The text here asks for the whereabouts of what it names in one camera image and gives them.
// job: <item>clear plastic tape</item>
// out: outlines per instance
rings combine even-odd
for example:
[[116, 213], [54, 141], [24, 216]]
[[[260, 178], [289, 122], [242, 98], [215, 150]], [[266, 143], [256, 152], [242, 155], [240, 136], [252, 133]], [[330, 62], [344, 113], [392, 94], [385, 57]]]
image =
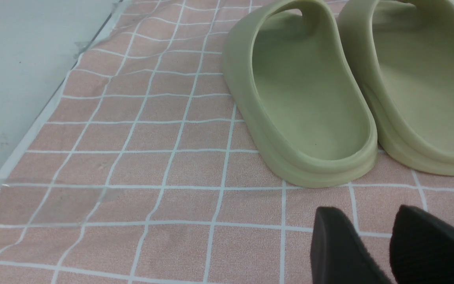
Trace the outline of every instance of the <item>clear plastic tape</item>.
[[[79, 227], [87, 222], [87, 216], [95, 206], [94, 201], [96, 198], [97, 203], [110, 203], [117, 201], [122, 192], [119, 189], [110, 189], [102, 185], [86, 189], [82, 185], [78, 185], [78, 187], [74, 187], [74, 185], [61, 187], [61, 184], [64, 183], [58, 180], [52, 182], [44, 179], [0, 180], [0, 227], [4, 228], [7, 225], [16, 228]], [[35, 196], [30, 196], [32, 189], [41, 190], [36, 191], [37, 194]], [[74, 201], [71, 197], [75, 194], [71, 194], [71, 191], [90, 191], [93, 192], [93, 195], [83, 198], [78, 195], [77, 197], [81, 200]], [[37, 200], [43, 203], [41, 207], [37, 205]], [[79, 206], [72, 208], [72, 202]], [[68, 222], [40, 222], [40, 220], [61, 219], [58, 216], [69, 216], [71, 210], [74, 210], [72, 215], [77, 216], [76, 219], [70, 219]], [[29, 216], [30, 211], [33, 211], [33, 215], [38, 216], [38, 218], [31, 219], [32, 217]], [[21, 221], [5, 222], [5, 220], [9, 219]]]
[[131, 3], [132, 1], [130, 0], [113, 3], [110, 19], [104, 24], [96, 38], [90, 41], [77, 41], [76, 43], [74, 43], [78, 48], [78, 53], [74, 55], [74, 58], [78, 59], [82, 53], [86, 52], [90, 48], [111, 39], [110, 32], [114, 29], [115, 25], [119, 21], [120, 15], [126, 10], [129, 5], [131, 5]]

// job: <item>floor mat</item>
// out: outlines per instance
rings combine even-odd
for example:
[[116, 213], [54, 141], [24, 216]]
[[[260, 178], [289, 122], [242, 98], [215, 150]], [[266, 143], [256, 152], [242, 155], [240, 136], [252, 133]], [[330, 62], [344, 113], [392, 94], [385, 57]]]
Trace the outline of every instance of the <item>floor mat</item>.
[[310, 283], [318, 206], [342, 209], [391, 275], [400, 204], [454, 226], [454, 177], [382, 149], [333, 189], [266, 168], [220, 66], [229, 29], [266, 3], [135, 0], [81, 55], [0, 188], [0, 283]]

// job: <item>white grid line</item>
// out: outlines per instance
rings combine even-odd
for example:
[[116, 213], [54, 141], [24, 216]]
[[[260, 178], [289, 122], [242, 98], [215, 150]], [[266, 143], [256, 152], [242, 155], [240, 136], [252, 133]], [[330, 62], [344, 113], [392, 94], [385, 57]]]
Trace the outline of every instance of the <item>white grid line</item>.
[[[165, 70], [141, 69], [141, 70], [137, 70], [137, 71], [132, 71], [132, 72], [128, 72], [128, 73], [122, 73], [122, 74], [117, 74], [117, 75], [111, 76], [111, 75], [105, 75], [105, 74], [97, 73], [97, 72], [86, 70], [86, 69], [75, 69], [75, 70], [80, 71], [80, 72], [94, 74], [94, 75], [97, 75], [97, 76], [100, 76], [103, 78], [112, 78], [117, 75], [131, 75], [131, 74], [137, 74], [137, 73], [141, 73], [141, 72], [156, 72], [159, 74], [174, 74], [174, 75], [180, 75], [180, 76], [195, 76], [195, 74], [196, 74], [196, 73], [182, 73], [182, 72], [165, 71]], [[199, 75], [223, 75], [223, 73], [200, 73]]]
[[227, 138], [227, 151], [225, 153], [225, 159], [223, 161], [223, 169], [222, 169], [222, 180], [220, 183], [220, 192], [218, 193], [218, 200], [216, 202], [216, 209], [215, 213], [213, 214], [213, 218], [211, 219], [211, 226], [209, 227], [209, 235], [208, 235], [208, 245], [207, 245], [207, 252], [206, 252], [206, 263], [204, 266], [204, 275], [202, 282], [207, 282], [209, 277], [209, 268], [211, 263], [211, 251], [213, 249], [213, 235], [215, 234], [215, 224], [216, 219], [218, 218], [218, 214], [220, 214], [220, 208], [222, 206], [223, 200], [223, 192], [225, 188], [225, 181], [227, 180], [227, 168], [229, 166], [229, 153], [231, 151], [231, 144], [232, 144], [232, 134], [234, 132], [234, 119], [236, 118], [236, 110], [237, 105], [234, 103], [234, 108], [232, 109], [231, 115], [231, 127], [229, 128], [229, 137]]
[[[127, 16], [142, 16], [143, 14], [123, 14], [123, 15], [127, 15]], [[172, 22], [172, 21], [169, 21], [169, 20], [165, 20], [163, 18], [159, 18], [159, 17], [148, 17], [148, 18], [145, 18], [144, 20], [147, 20], [147, 19], [154, 19], [154, 20], [160, 20], [164, 23], [169, 23], [169, 24], [175, 24], [175, 25], [178, 25], [178, 26], [196, 26], [196, 25], [210, 25], [211, 22], [206, 22], [206, 23], [189, 23], [189, 24], [178, 24], [178, 23], [175, 23], [175, 22]], [[222, 22], [237, 22], [239, 21], [239, 19], [236, 19], [236, 20], [216, 20], [215, 23], [222, 23]]]
[[[224, 34], [224, 32], [217, 32], [217, 33], [213, 33], [213, 34]], [[109, 51], [109, 50], [103, 50], [103, 49], [100, 49], [99, 47], [94, 47], [94, 48], [92, 48], [90, 50], [96, 50], [96, 51], [104, 52], [104, 53], [108, 53], [108, 54], [124, 56], [123, 54], [120, 54], [120, 53], [117, 53], [117, 52], [113, 52], [113, 51]], [[162, 54], [171, 53], [171, 52], [201, 53], [200, 50], [168, 50], [166, 52], [152, 54], [152, 55], [149, 55], [149, 56], [127, 56], [127, 58], [129, 58], [129, 59], [147, 59], [147, 58], [151, 58], [151, 57], [154, 57], [154, 56], [160, 56]], [[209, 51], [209, 52], [205, 52], [204, 54], [222, 54], [222, 52]]]
[[[181, 9], [180, 9], [180, 15], [178, 16], [178, 23], [180, 23], [180, 21], [181, 21], [181, 18], [182, 18], [182, 15], [183, 15], [183, 10], [184, 10], [184, 7], [186, 6], [185, 5], [186, 1], [187, 0], [183, 0], [182, 4], [180, 4], [181, 5]], [[171, 47], [171, 44], [173, 43], [173, 39], [175, 38], [175, 35], [176, 35], [177, 31], [178, 31], [178, 25], [175, 26], [175, 30], [173, 32], [173, 36], [171, 36], [171, 40], [169, 41], [169, 44], [167, 45], [166, 50], [168, 50]], [[157, 60], [157, 64], [155, 66], [155, 69], [158, 69], [158, 67], [160, 66], [161, 60], [162, 60], [162, 55], [159, 56], [159, 58]], [[148, 83], [148, 88], [146, 90], [146, 95], [149, 95], [150, 86], [151, 86], [151, 83], [152, 83], [152, 80], [153, 80], [154, 76], [155, 76], [155, 73], [152, 73], [152, 76], [150, 77], [150, 81]], [[140, 113], [137, 116], [137, 119], [141, 116], [141, 111], [142, 110], [143, 110], [143, 108], [141, 108]], [[187, 113], [188, 113], [188, 110], [185, 109], [184, 117], [183, 117], [182, 120], [186, 119]], [[162, 186], [166, 185], [167, 175], [169, 174], [169, 169], [171, 167], [171, 163], [173, 162], [173, 157], [175, 156], [175, 151], [178, 149], [178, 145], [180, 143], [180, 138], [181, 138], [182, 132], [183, 132], [183, 127], [184, 127], [184, 122], [182, 122], [182, 125], [180, 126], [180, 130], [178, 132], [178, 137], [177, 137], [176, 142], [175, 142], [175, 147], [173, 149], [173, 152], [171, 153], [171, 156], [169, 157], [169, 162], [167, 163], [166, 172], [164, 172], [164, 177], [162, 178]], [[162, 196], [163, 195], [164, 195], [164, 189], [162, 188], [162, 189], [160, 189], [159, 196], [157, 198], [157, 201], [155, 203], [154, 208], [146, 216], [146, 221], [150, 220], [152, 214], [154, 212], [156, 212], [157, 208], [159, 207], [160, 201], [162, 200]], [[140, 237], [140, 239], [138, 241], [138, 246], [136, 248], [136, 252], [135, 252], [135, 255], [134, 255], [133, 264], [131, 266], [131, 274], [130, 274], [130, 277], [128, 279], [128, 284], [132, 284], [132, 282], [134, 281], [134, 275], [136, 273], [136, 268], [137, 268], [137, 265], [138, 265], [138, 262], [139, 262], [139, 258], [140, 258], [140, 254], [141, 254], [141, 247], [143, 246], [143, 242], [144, 242], [144, 239], [146, 238], [147, 234], [148, 234], [148, 225], [145, 225], [145, 229], [143, 231], [143, 234], [141, 235], [141, 237]]]
[[355, 189], [353, 188], [353, 184], [351, 182], [348, 182], [348, 190], [352, 201], [353, 226], [355, 226], [355, 230], [357, 230], [357, 232], [360, 232], [358, 225], [357, 199], [355, 198]]
[[[159, 93], [155, 95], [105, 95], [104, 97], [189, 97], [188, 95], [176, 94], [176, 93]], [[218, 96], [226, 96], [231, 97], [230, 93], [207, 93], [204, 95], [195, 95], [194, 97], [218, 97]], [[66, 99], [99, 99], [101, 96], [96, 97], [75, 97], [72, 95], [63, 95]]]
[[[152, 3], [152, 2], [156, 2], [156, 1], [135, 2], [134, 4]], [[198, 8], [189, 7], [189, 6], [185, 6], [185, 8], [191, 9], [191, 10], [194, 10], [194, 11], [215, 11], [215, 9], [198, 9]], [[246, 8], [248, 8], [248, 7], [222, 7], [222, 9], [246, 9]], [[139, 15], [145, 15], [145, 14], [133, 14], [133, 15], [134, 16], [139, 16]]]
[[[196, 153], [196, 152], [205, 152], [205, 151], [216, 151], [228, 153], [228, 149], [180, 149], [180, 150], [141, 150], [141, 151], [130, 151], [124, 150], [121, 151], [42, 151], [42, 150], [28, 150], [26, 153], [92, 153], [92, 154], [105, 154], [105, 153]], [[246, 150], [246, 149], [235, 149], [232, 152], [236, 153], [258, 153], [257, 150]]]
[[279, 251], [279, 284], [285, 283], [285, 247], [287, 231], [287, 182], [283, 180], [281, 190], [281, 243]]
[[413, 174], [413, 178], [415, 180], [416, 188], [418, 189], [418, 193], [420, 194], [421, 198], [421, 204], [423, 206], [423, 210], [428, 212], [428, 206], [427, 206], [427, 198], [425, 197], [425, 192], [423, 191], [421, 185], [420, 185], [420, 180], [418, 179], [418, 175], [415, 170], [411, 169], [411, 173]]
[[[54, 184], [50, 183], [33, 183], [33, 182], [9, 182], [4, 184], [7, 187], [70, 187], [82, 189], [99, 189], [104, 188], [102, 185], [70, 185], [70, 184]], [[353, 187], [405, 187], [408, 189], [418, 189], [414, 185], [404, 185], [402, 183], [372, 183], [372, 184], [357, 184], [352, 183]], [[349, 184], [339, 185], [337, 187], [349, 187]], [[112, 189], [160, 189], [160, 185], [110, 185], [108, 188]], [[434, 188], [434, 187], [421, 187], [422, 189], [436, 192], [454, 192], [453, 188]], [[200, 187], [195, 185], [166, 185], [164, 189], [205, 189], [205, 190], [220, 190], [222, 187]], [[226, 187], [225, 190], [237, 191], [260, 191], [260, 190], [281, 190], [282, 187]], [[302, 187], [287, 187], [287, 189], [302, 189]]]
[[[267, 225], [254, 223], [232, 223], [232, 222], [212, 222], [212, 221], [191, 221], [191, 220], [146, 220], [132, 222], [86, 222], [81, 226], [85, 227], [124, 227], [124, 226], [150, 226], [150, 225], [204, 225], [204, 226], [224, 226], [238, 228], [254, 228], [254, 229], [269, 229], [269, 230], [284, 230], [292, 232], [313, 232], [313, 228], [300, 226], [282, 226], [282, 225]], [[51, 224], [30, 224], [30, 225], [1, 225], [0, 229], [20, 229], [20, 228], [77, 228], [78, 223], [51, 223]], [[388, 233], [378, 232], [363, 232], [359, 231], [359, 235], [371, 237], [390, 237]]]
[[[78, 62], [80, 62], [81, 60], [81, 57], [83, 56], [83, 54], [81, 54], [78, 58]], [[69, 78], [69, 74], [71, 74], [72, 70], [70, 70], [68, 72], [68, 74], [66, 75], [66, 79]], [[104, 86], [104, 90], [103, 90], [103, 93], [106, 92], [106, 87], [108, 86], [108, 84], [106, 84]], [[78, 136], [78, 139], [76, 140], [74, 146], [73, 146], [73, 150], [76, 149], [76, 147], [78, 146], [81, 138], [83, 137], [85, 131], [87, 130], [87, 127], [88, 125], [90, 124], [90, 121], [92, 121], [92, 119], [94, 118], [94, 115], [96, 115], [97, 111], [99, 110], [99, 108], [101, 107], [101, 103], [102, 103], [103, 99], [101, 98], [97, 104], [97, 107], [96, 109], [94, 110], [94, 112], [92, 113], [92, 115], [90, 116], [90, 119], [89, 121], [85, 124], [85, 126], [83, 127], [83, 130], [80, 134], [80, 136]], [[43, 196], [43, 199], [41, 200], [41, 203], [40, 205], [36, 208], [36, 210], [34, 211], [34, 213], [31, 215], [31, 217], [29, 218], [29, 221], [28, 221], [28, 224], [31, 224], [32, 221], [34, 220], [34, 218], [36, 217], [36, 215], [38, 214], [38, 212], [40, 211], [41, 207], [43, 207], [43, 204], [45, 203], [45, 201], [47, 200], [48, 196], [50, 195], [50, 192], [52, 191], [52, 186], [54, 185], [55, 183], [55, 180], [57, 179], [59, 173], [61, 172], [61, 170], [63, 169], [63, 167], [65, 166], [65, 164], [70, 160], [71, 156], [73, 154], [72, 153], [69, 153], [69, 155], [66, 157], [66, 159], [64, 160], [64, 162], [61, 164], [61, 166], [57, 169], [57, 171], [54, 173], [54, 176], [52, 177], [52, 182], [50, 183], [48, 189], [47, 189], [47, 192], [45, 193], [45, 195]], [[18, 239], [18, 241], [14, 244], [11, 244], [11, 245], [8, 245], [8, 246], [5, 246], [4, 248], [0, 249], [0, 254], [2, 254], [5, 250], [7, 250], [8, 248], [14, 246], [14, 245], [17, 245], [17, 244], [20, 244], [20, 242], [24, 239], [25, 235], [27, 233], [27, 228], [24, 228], [24, 230], [22, 230], [22, 233], [20, 234], [20, 237]]]
[[[213, 121], [230, 121], [227, 118], [213, 118], [213, 119], [206, 119], [206, 120], [185, 120], [185, 123], [206, 123], [206, 122], [213, 122]], [[128, 124], [133, 123], [134, 121], [92, 121], [90, 124]], [[146, 120], [138, 120], [136, 123], [139, 124], [177, 124], [182, 123], [183, 120], [170, 120], [170, 121], [146, 121]], [[244, 122], [242, 119], [236, 119], [235, 122]], [[70, 121], [70, 122], [47, 122], [45, 124], [57, 124], [57, 125], [64, 125], [64, 124], [86, 124], [87, 121]]]
[[[56, 270], [68, 273], [78, 273], [82, 275], [92, 275], [97, 277], [106, 277], [112, 279], [120, 280], [129, 280], [128, 275], [121, 275], [117, 273], [105, 273], [103, 271], [87, 270], [81, 268], [73, 267], [56, 267], [49, 264], [40, 264], [40, 263], [28, 263], [28, 262], [14, 262], [14, 261], [0, 261], [0, 265], [3, 266], [13, 266], [13, 267], [28, 267], [28, 268], [39, 268], [46, 270]], [[194, 284], [195, 282], [190, 281], [181, 281], [181, 280], [168, 280], [168, 279], [155, 279], [155, 278], [146, 278], [146, 277], [134, 277], [134, 280], [147, 282], [147, 283], [156, 283], [156, 284]]]

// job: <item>pink grid mat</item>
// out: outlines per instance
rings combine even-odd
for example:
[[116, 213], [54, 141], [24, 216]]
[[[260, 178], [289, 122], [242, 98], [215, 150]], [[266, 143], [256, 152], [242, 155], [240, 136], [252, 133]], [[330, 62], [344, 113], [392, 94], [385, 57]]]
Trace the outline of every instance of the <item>pink grid mat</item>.
[[[335, 13], [345, 2], [328, 1]], [[318, 206], [344, 210], [391, 275], [400, 204], [454, 225], [454, 177], [382, 150], [335, 189], [265, 167], [220, 68], [227, 31], [263, 4], [134, 1], [80, 57], [0, 190], [0, 284], [310, 283]]]

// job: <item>green slide sandal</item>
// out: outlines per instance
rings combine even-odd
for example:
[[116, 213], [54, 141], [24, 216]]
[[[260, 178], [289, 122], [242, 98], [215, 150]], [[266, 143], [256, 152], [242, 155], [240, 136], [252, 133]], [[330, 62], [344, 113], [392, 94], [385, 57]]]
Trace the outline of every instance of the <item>green slide sandal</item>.
[[373, 167], [375, 122], [322, 0], [283, 0], [250, 13], [229, 32], [222, 65], [277, 176], [301, 187], [330, 187]]
[[454, 1], [350, 0], [337, 25], [386, 152], [454, 176]]

